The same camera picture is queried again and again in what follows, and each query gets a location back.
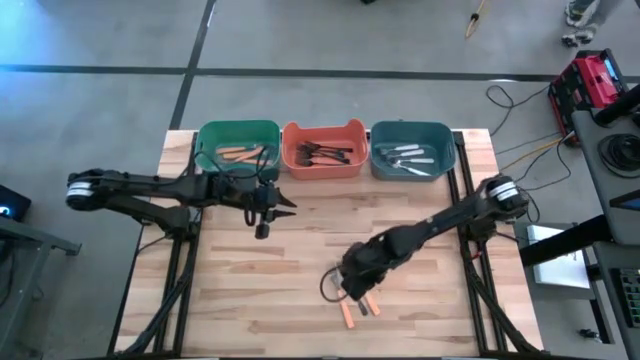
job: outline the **orange handle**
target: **orange handle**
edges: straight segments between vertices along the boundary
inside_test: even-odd
[[[258,146],[257,148],[255,148],[255,150],[244,153],[242,156],[237,157],[232,162],[239,162],[239,161],[242,161],[242,160],[250,159],[250,158],[260,154],[261,151],[262,151],[262,146]]]
[[[338,296],[339,297],[343,297],[344,291],[342,290],[338,290]],[[348,329],[353,329],[356,324],[353,323],[353,318],[351,317],[351,311],[349,311],[349,306],[347,305],[347,302],[342,300],[340,301],[340,309],[342,309],[342,316],[344,316],[344,322],[345,324],[347,324],[347,328]]]
[[[216,154],[226,154],[226,153],[230,153],[230,152],[237,152],[237,151],[242,151],[242,150],[246,150],[247,148],[244,146],[237,146],[237,147],[230,147],[230,148],[219,148],[218,150],[216,150]]]
[[[241,163],[245,163],[245,164],[253,164],[253,165],[260,165],[260,166],[262,166],[262,164],[264,164],[264,160],[262,160],[262,159],[260,159],[260,164],[258,164],[258,160],[256,160],[256,159],[245,159],[245,160],[242,160],[240,162]],[[267,161],[267,165],[271,166],[271,165],[273,165],[273,162],[271,160],[268,160]]]
[[[376,304],[376,302],[373,300],[373,297],[369,295],[369,293],[364,294],[364,299],[367,300],[367,304],[369,305],[373,316],[380,315],[380,308],[378,307],[378,304]]]

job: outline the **blue bin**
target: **blue bin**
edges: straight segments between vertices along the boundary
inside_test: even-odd
[[[381,149],[418,144],[433,164],[405,163],[403,165],[429,173],[420,176],[405,169],[394,168],[382,156]],[[434,181],[451,170],[456,163],[455,143],[451,129],[438,122],[381,121],[371,128],[371,173],[384,181]]]

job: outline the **black floor stripe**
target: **black floor stripe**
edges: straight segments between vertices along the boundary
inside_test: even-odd
[[[182,116],[184,115],[184,110],[187,107],[189,92],[191,92],[191,84],[193,84],[193,73],[198,66],[198,61],[200,61],[200,54],[202,54],[204,40],[207,38],[207,31],[209,30],[209,20],[211,19],[211,17],[213,17],[213,8],[215,4],[216,0],[207,0],[207,4],[204,7],[204,13],[202,14],[202,19],[200,20],[200,27],[198,28],[196,41],[193,44],[193,50],[191,50],[191,57],[189,58],[187,74],[184,76],[184,80],[182,80],[182,86],[180,87],[180,93],[178,94],[176,107],[173,109],[173,115],[171,116],[169,130],[178,130],[180,129],[180,124],[182,124]]]
[[[182,75],[184,67],[146,66],[75,66],[75,65],[17,65],[0,64],[0,72],[62,73],[62,74],[137,74],[137,75]]]
[[[391,79],[391,80],[449,80],[449,81],[491,81],[507,80],[515,82],[550,82],[558,75],[546,74],[492,74],[454,72],[414,72],[376,70],[311,70],[311,69],[249,69],[249,68],[199,68],[194,75],[273,77],[273,78],[328,78],[328,79]],[[628,83],[637,83],[640,76],[625,76]]]
[[[169,130],[180,129],[182,116],[184,115],[184,110],[187,107],[187,100],[189,100],[189,93],[191,92],[191,84],[193,84],[193,75],[185,75],[184,80],[182,80],[182,86],[180,86],[180,92],[178,93],[176,107],[173,109],[173,115],[171,115]]]

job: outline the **green bin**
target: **green bin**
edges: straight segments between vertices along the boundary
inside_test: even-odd
[[[403,164],[431,176],[412,174],[394,168],[382,156],[381,149],[418,144],[424,149],[419,157],[433,158],[433,164]],[[385,181],[434,181],[456,163],[455,143],[451,129],[438,122],[381,121],[371,128],[371,173]]]
[[[251,148],[256,145],[268,147],[266,159],[271,161],[269,168],[279,168],[280,161],[280,127],[271,120],[224,120],[211,121],[198,132],[196,153],[203,152],[213,158],[223,171],[236,169],[255,170],[255,164],[224,163],[216,150],[226,147]],[[217,172],[216,166],[203,155],[196,156],[195,163],[204,171]]]

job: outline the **orange bin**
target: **orange bin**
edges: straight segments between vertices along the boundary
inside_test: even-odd
[[[305,141],[323,146],[351,148],[353,152],[345,153],[350,160],[348,165],[300,166],[296,162],[296,147]],[[362,165],[369,156],[367,133],[362,121],[351,119],[345,126],[319,127],[303,129],[291,122],[282,130],[282,160],[289,168],[291,176],[298,180],[347,178],[358,176]]]

